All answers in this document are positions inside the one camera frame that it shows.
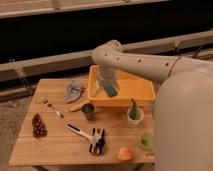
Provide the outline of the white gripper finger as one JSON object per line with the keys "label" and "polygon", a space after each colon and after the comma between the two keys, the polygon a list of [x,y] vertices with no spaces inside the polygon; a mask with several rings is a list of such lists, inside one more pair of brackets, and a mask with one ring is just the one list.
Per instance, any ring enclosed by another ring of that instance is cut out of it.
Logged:
{"label": "white gripper finger", "polygon": [[117,81],[114,82],[113,86],[114,86],[114,88],[116,89],[117,92],[120,91],[120,86],[119,86]]}
{"label": "white gripper finger", "polygon": [[95,97],[99,91],[100,91],[100,85],[98,80],[96,80],[93,86],[93,97]]}

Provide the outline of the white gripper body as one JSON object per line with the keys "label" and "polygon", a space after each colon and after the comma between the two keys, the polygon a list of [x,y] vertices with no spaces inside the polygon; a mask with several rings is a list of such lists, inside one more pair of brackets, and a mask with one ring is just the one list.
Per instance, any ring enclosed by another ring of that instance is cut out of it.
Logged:
{"label": "white gripper body", "polygon": [[116,70],[111,67],[100,66],[98,69],[98,81],[101,85],[115,85],[117,81]]}

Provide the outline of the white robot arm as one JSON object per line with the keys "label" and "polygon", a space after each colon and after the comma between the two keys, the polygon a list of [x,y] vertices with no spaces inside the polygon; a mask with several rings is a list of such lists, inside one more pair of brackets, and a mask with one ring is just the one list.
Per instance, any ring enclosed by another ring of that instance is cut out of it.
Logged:
{"label": "white robot arm", "polygon": [[124,53],[112,40],[92,51],[101,75],[111,69],[160,85],[154,109],[155,171],[213,171],[213,62]]}

